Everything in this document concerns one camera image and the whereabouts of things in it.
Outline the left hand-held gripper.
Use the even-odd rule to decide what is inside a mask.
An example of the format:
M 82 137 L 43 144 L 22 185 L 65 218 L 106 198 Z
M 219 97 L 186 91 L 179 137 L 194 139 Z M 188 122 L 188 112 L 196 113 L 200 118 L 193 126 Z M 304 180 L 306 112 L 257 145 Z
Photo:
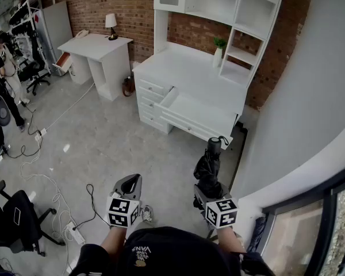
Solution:
M 116 182 L 106 203 L 106 221 L 110 226 L 129 228 L 134 224 L 140 214 L 140 201 L 137 200 L 141 196 L 141 187 L 140 174 L 131 174 Z

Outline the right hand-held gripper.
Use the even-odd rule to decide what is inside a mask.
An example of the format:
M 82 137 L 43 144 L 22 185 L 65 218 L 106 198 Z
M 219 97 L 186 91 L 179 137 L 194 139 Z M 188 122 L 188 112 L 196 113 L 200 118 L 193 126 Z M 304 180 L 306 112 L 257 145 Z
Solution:
M 206 198 L 197 184 L 194 185 L 193 206 L 203 210 L 203 217 L 211 229 L 232 227 L 236 222 L 239 204 L 233 198 L 227 186 L 221 185 L 221 198 Z

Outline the black umbrella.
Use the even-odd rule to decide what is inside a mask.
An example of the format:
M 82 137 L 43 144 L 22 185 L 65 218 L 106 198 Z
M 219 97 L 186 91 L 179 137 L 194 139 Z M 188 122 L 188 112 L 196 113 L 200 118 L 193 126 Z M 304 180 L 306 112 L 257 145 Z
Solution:
M 221 198 L 221 185 L 218 180 L 218 173 L 220 170 L 222 141 L 224 141 L 225 145 L 229 144 L 224 136 L 211 137 L 208 140 L 207 149 L 199 159 L 193 172 L 194 177 L 198 180 L 197 185 L 206 198 Z

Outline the white drawer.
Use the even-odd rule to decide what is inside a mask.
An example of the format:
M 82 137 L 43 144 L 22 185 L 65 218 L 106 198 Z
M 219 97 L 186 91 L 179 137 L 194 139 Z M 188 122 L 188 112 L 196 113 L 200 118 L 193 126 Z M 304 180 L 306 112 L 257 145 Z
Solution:
M 205 141 L 211 137 L 225 137 L 221 148 L 232 142 L 231 132 L 237 121 L 236 113 L 229 113 L 181 93 L 176 87 L 155 104 L 161 120 Z

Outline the person's left forearm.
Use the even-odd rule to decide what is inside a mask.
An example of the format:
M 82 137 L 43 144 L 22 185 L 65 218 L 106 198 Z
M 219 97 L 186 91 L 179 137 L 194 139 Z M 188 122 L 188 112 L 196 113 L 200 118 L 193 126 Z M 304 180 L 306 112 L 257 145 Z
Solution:
M 101 247 L 112 259 L 116 259 L 120 255 L 124 246 L 126 234 L 126 228 L 112 227 L 110 228 L 108 235 L 101 243 Z

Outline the person's right forearm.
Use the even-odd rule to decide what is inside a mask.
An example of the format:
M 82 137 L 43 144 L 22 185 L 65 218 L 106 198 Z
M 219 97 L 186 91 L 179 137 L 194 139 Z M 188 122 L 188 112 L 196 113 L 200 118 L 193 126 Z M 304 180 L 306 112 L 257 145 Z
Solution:
M 231 227 L 217 229 L 219 246 L 227 252 L 246 253 L 242 242 L 237 238 Z

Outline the white box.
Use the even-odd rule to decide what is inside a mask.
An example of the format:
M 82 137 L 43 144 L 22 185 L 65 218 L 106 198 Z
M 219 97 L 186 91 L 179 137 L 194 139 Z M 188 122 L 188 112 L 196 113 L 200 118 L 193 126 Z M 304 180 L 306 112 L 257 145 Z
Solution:
M 60 76 L 66 74 L 71 65 L 72 65 L 72 58 L 69 52 L 63 52 L 61 57 L 57 60 L 56 63 L 52 64 L 56 70 L 59 72 Z

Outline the small white side desk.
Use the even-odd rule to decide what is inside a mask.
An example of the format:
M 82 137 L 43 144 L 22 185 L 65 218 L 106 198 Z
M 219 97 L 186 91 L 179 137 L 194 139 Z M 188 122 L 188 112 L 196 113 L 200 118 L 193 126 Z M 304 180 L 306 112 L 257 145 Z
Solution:
M 73 82 L 82 85 L 92 79 L 98 94 L 114 101 L 122 94 L 123 80 L 131 75 L 130 42 L 128 38 L 110 41 L 107 35 L 90 33 L 73 38 L 58 49 L 72 61 L 69 73 Z

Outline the person's grey shoe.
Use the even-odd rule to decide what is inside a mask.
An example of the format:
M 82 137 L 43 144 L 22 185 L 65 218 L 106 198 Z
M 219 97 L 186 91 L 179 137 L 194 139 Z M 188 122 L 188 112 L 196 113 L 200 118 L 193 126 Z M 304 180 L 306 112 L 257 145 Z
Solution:
M 145 205 L 141 210 L 142 222 L 153 221 L 153 209 L 149 205 Z

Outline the dark blue fabric bundle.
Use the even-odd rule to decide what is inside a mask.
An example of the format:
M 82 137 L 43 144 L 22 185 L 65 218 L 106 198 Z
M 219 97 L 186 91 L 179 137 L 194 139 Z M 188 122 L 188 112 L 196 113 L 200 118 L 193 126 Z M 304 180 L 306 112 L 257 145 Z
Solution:
M 265 226 L 266 226 L 267 218 L 266 217 L 259 217 L 255 220 L 254 230 L 251 236 L 250 243 L 247 247 L 247 252 L 255 252 L 261 237 L 263 235 Z

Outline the person's black shirt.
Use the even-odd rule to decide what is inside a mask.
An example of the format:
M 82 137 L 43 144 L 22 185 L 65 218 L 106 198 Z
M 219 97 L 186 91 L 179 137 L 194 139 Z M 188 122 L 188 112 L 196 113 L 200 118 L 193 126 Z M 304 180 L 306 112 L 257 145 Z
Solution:
M 225 252 L 173 227 L 133 232 L 117 260 L 98 245 L 82 247 L 70 276 L 275 276 L 258 253 Z

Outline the black framed window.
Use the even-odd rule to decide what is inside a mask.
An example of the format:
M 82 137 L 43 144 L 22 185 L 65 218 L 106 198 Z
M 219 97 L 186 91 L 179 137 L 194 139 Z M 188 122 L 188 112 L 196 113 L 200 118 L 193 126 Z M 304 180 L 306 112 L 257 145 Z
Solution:
M 276 276 L 345 276 L 345 169 L 263 212 L 257 250 Z

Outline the brown bag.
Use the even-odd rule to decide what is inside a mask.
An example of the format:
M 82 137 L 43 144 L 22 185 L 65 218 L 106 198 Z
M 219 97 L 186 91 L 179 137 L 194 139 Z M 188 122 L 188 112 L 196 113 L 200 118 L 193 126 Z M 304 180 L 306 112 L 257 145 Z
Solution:
M 122 83 L 122 94 L 125 97 L 130 97 L 135 92 L 135 81 L 131 76 L 128 76 Z

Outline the black office chair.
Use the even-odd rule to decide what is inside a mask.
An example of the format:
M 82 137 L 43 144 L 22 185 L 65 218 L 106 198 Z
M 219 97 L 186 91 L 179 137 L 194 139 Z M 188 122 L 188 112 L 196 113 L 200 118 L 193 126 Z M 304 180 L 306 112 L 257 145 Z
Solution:
M 18 72 L 18 77 L 20 82 L 31 79 L 32 83 L 26 88 L 26 91 L 29 92 L 29 89 L 33 87 L 32 94 L 36 95 L 36 89 L 40 83 L 46 83 L 48 86 L 50 85 L 50 82 L 44 79 L 46 76 L 50 76 L 50 73 L 47 72 L 42 76 L 39 75 L 39 72 L 45 69 L 45 61 L 40 55 L 39 45 L 37 42 L 37 32 L 35 30 L 29 32 L 29 37 L 32 44 L 33 60 L 30 62 L 28 59 L 25 59 L 20 63 L 20 66 L 24 65 L 24 67 Z
M 57 214 L 56 209 L 49 208 L 38 216 L 26 192 L 19 190 L 10 196 L 4 191 L 5 187 L 5 181 L 1 180 L 0 195 L 7 201 L 3 207 L 0 207 L 0 247 L 7 247 L 14 254 L 36 251 L 40 256 L 45 257 L 45 252 L 39 247 L 39 240 L 42 237 L 58 246 L 66 245 L 65 242 L 55 240 L 41 229 L 41 223 L 50 213 Z

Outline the white vase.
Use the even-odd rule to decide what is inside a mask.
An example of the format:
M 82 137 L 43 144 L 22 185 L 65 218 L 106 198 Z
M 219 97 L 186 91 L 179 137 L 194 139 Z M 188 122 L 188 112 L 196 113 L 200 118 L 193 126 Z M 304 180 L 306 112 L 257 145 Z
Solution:
M 223 49 L 220 47 L 217 47 L 213 55 L 213 61 L 212 61 L 213 68 L 217 68 L 220 66 L 221 61 L 222 61 L 222 54 L 223 54 Z

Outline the white shade table lamp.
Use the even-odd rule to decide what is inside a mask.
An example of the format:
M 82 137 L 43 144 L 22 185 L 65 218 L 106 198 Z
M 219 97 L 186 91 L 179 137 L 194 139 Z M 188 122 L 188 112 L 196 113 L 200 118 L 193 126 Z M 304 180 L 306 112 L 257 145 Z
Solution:
M 107 14 L 105 17 L 105 28 L 110 29 L 109 41 L 118 39 L 114 27 L 117 26 L 116 16 L 114 13 Z

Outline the grey panel board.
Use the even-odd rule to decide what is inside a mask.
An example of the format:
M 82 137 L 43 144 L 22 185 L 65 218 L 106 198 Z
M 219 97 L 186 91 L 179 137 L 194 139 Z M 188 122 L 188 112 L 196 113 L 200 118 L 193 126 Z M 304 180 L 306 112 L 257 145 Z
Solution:
M 67 2 L 61 1 L 46 7 L 43 9 L 43 16 L 45 23 L 44 50 L 49 67 L 56 75 L 63 76 L 64 72 L 53 64 L 56 64 L 63 54 L 59 47 L 73 38 Z

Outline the white metal rack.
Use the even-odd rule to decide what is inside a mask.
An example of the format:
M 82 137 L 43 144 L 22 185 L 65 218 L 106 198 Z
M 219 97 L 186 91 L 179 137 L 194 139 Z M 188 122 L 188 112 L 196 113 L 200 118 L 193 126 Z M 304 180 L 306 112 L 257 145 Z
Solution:
M 32 37 L 37 41 L 37 50 L 45 63 L 47 73 L 52 74 L 56 62 L 55 43 L 52 41 L 50 11 L 44 10 L 41 0 L 24 0 L 10 17 L 10 34 L 20 56 L 33 61 Z

